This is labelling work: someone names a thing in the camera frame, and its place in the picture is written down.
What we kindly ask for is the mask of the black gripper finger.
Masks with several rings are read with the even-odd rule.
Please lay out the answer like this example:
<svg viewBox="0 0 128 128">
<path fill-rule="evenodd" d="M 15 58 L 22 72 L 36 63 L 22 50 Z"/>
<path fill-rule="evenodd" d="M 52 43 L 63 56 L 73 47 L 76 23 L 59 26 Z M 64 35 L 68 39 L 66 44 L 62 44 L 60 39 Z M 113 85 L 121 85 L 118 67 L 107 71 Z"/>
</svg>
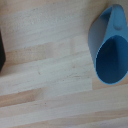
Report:
<svg viewBox="0 0 128 128">
<path fill-rule="evenodd" d="M 5 56 L 2 36 L 1 36 L 1 32 L 0 32 L 0 72 L 2 70 L 2 67 L 3 67 L 5 61 L 6 61 L 6 56 Z"/>
</svg>

